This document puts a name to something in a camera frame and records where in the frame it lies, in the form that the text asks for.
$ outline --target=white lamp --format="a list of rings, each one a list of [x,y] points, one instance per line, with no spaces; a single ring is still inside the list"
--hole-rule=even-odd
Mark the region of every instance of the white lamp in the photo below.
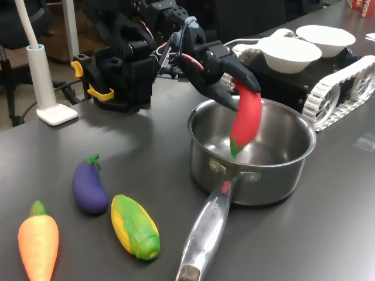
[[[23,0],[15,0],[30,45],[26,48],[37,102],[36,114],[51,126],[78,116],[77,111],[56,102],[45,47],[38,44]]]

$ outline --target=stainless steel saucepan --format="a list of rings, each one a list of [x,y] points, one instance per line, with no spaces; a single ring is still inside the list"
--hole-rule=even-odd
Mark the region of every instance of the stainless steel saucepan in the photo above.
[[[202,280],[219,245],[231,202],[258,206],[286,198],[315,147],[314,128],[300,113],[263,99],[256,139],[231,160],[229,135],[234,116],[214,101],[200,104],[189,116],[192,177],[212,193],[186,240],[176,281]]]

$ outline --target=orange carrot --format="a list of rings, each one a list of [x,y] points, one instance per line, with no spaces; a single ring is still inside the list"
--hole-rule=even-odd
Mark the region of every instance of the orange carrot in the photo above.
[[[30,281],[50,281],[59,247],[59,229],[39,200],[19,227],[18,246]]]

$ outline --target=white bowl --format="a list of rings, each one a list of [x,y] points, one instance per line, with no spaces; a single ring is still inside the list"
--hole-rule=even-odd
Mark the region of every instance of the white bowl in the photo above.
[[[301,72],[322,55],[314,44],[296,38],[266,37],[258,44],[268,66],[281,73]]]
[[[322,57],[337,56],[346,46],[354,44],[356,38],[349,32],[322,25],[306,25],[297,29],[296,34],[314,43],[322,51]]]

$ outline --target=yellow clamp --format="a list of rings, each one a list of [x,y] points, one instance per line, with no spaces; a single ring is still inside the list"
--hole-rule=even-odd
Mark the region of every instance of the yellow clamp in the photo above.
[[[71,63],[71,66],[76,71],[76,77],[77,78],[82,78],[83,77],[83,68],[82,68],[82,65],[79,62],[77,62],[77,61],[73,61]]]
[[[83,68],[82,65],[78,61],[73,61],[71,63],[72,68],[76,71],[76,77],[82,78],[83,77]],[[92,95],[93,97],[96,97],[98,100],[101,101],[108,101],[115,96],[114,90],[110,88],[110,92],[108,94],[100,94],[96,90],[93,89],[93,87],[90,85],[90,89],[87,90],[87,92]]]
[[[90,85],[90,89],[87,90],[87,92],[92,95],[93,97],[96,97],[98,100],[101,101],[108,101],[115,97],[115,91],[110,88],[110,92],[108,94],[100,94],[96,90],[93,89],[93,87]]]

